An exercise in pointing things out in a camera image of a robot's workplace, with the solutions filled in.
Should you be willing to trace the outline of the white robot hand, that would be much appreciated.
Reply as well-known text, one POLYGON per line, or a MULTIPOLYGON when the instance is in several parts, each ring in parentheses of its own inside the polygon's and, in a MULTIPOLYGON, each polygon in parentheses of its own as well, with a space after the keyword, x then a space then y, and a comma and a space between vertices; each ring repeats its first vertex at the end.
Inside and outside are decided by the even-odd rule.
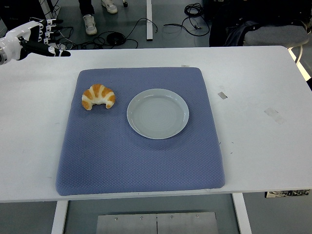
POLYGON ((51 35, 62 20, 36 19, 8 31, 0 39, 1 65, 11 60, 22 60, 30 53, 47 57, 69 57, 68 51, 51 46, 51 35))

